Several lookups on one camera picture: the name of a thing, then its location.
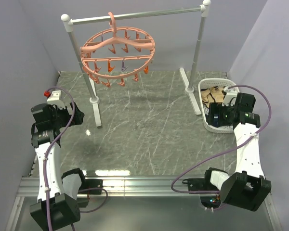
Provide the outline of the beige underwear with navy trim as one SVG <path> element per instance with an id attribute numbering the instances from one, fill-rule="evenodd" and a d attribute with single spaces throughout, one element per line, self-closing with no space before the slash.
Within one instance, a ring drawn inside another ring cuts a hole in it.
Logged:
<path id="1" fill-rule="evenodd" d="M 208 89 L 201 89 L 200 90 L 202 102 L 209 107 L 211 103 L 222 103 L 226 92 L 224 92 L 223 87 L 211 87 Z"/>

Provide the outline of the orange clothes clip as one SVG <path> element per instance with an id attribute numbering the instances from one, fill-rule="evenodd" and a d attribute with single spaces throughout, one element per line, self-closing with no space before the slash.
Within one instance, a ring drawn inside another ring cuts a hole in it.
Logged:
<path id="1" fill-rule="evenodd" d="M 149 72 L 149 66 L 146 66 L 145 69 L 144 69 L 144 73 L 148 74 L 148 72 Z"/>

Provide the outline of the pink round clip hanger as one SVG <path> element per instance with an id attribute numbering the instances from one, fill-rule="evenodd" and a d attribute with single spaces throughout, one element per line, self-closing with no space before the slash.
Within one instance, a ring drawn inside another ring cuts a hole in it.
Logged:
<path id="1" fill-rule="evenodd" d="M 156 44 L 147 32 L 117 26 L 114 15 L 108 15 L 110 28 L 93 35 L 80 47 L 82 70 L 97 84 L 109 87 L 111 79 L 118 79 L 118 84 L 125 86 L 126 78 L 138 81 L 138 73 L 152 63 Z M 121 71 L 123 59 L 128 66 L 125 72 Z"/>

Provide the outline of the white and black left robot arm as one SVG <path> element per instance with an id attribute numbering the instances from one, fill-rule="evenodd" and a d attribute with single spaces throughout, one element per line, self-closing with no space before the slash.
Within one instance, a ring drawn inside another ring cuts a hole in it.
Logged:
<path id="1" fill-rule="evenodd" d="M 68 127 L 80 125 L 84 113 L 75 103 L 60 108 L 47 103 L 31 108 L 35 123 L 31 128 L 31 144 L 39 165 L 37 202 L 30 206 L 30 214 L 44 231 L 55 231 L 80 220 L 78 193 L 87 190 L 88 182 L 79 168 L 60 172 L 60 138 Z"/>

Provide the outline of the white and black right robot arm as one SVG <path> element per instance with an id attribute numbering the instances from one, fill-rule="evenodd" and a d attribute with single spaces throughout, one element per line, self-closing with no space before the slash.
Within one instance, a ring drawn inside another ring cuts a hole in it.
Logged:
<path id="1" fill-rule="evenodd" d="M 236 145 L 236 169 L 232 175 L 217 168 L 205 172 L 203 188 L 208 192 L 219 190 L 220 200 L 228 205 L 256 211 L 271 191 L 271 182 L 265 179 L 259 153 L 261 127 L 258 114 L 253 113 L 256 99 L 247 93 L 238 93 L 230 105 L 211 103 L 207 122 L 215 127 L 231 126 Z"/>

